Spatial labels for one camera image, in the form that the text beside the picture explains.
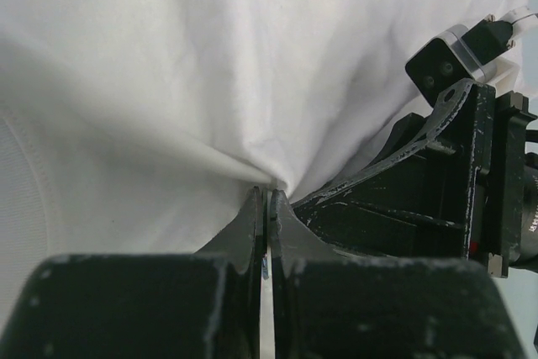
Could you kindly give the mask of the white t-shirt garment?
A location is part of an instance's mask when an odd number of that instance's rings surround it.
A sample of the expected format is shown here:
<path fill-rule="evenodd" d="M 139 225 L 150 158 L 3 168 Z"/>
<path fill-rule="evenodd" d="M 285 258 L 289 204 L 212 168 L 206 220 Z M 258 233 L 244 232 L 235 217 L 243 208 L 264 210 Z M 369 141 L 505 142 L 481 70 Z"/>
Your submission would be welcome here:
<path fill-rule="evenodd" d="M 194 251 L 426 103 L 430 38 L 528 0 L 1 0 L 1 263 Z"/>

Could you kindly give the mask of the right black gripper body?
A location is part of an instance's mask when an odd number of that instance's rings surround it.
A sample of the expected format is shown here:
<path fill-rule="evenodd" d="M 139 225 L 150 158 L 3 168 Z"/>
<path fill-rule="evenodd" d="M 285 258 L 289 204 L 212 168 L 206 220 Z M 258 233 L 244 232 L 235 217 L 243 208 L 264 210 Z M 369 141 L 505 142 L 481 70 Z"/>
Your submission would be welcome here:
<path fill-rule="evenodd" d="M 491 166 L 471 243 L 471 258 L 493 277 L 506 278 L 510 268 L 537 272 L 537 154 L 525 151 L 537 142 L 537 132 L 527 129 L 536 119 L 518 92 L 495 102 Z"/>

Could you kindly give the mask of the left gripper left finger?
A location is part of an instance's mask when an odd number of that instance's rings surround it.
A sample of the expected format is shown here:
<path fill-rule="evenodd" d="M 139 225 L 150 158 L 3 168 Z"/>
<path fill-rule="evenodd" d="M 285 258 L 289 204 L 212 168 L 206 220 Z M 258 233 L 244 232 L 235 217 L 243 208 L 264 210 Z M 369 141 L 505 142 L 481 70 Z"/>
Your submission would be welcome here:
<path fill-rule="evenodd" d="M 264 201 L 192 254 L 53 256 L 14 308 L 17 358 L 257 358 Z"/>

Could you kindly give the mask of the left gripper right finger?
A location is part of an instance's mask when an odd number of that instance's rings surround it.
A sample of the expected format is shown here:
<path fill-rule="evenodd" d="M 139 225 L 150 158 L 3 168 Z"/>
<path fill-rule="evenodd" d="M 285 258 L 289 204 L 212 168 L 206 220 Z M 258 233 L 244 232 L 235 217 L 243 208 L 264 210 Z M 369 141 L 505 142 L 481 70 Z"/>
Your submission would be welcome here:
<path fill-rule="evenodd" d="M 338 255 L 272 194 L 278 358 L 522 358 L 493 280 L 461 259 Z"/>

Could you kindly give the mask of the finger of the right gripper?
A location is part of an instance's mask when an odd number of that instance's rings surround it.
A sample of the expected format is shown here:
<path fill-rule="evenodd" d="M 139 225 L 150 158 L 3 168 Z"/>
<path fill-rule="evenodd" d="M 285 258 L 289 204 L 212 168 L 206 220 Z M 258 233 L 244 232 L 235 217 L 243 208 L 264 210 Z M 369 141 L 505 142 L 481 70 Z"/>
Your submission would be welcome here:
<path fill-rule="evenodd" d="M 491 165 L 495 91 L 464 79 L 392 155 L 293 205 L 321 240 L 354 254 L 471 258 Z"/>
<path fill-rule="evenodd" d="M 424 117 L 416 113 L 407 114 L 392 127 L 388 139 L 376 157 L 369 163 L 376 165 L 379 161 L 396 161 L 392 155 L 411 143 L 414 137 L 422 130 L 429 116 Z"/>

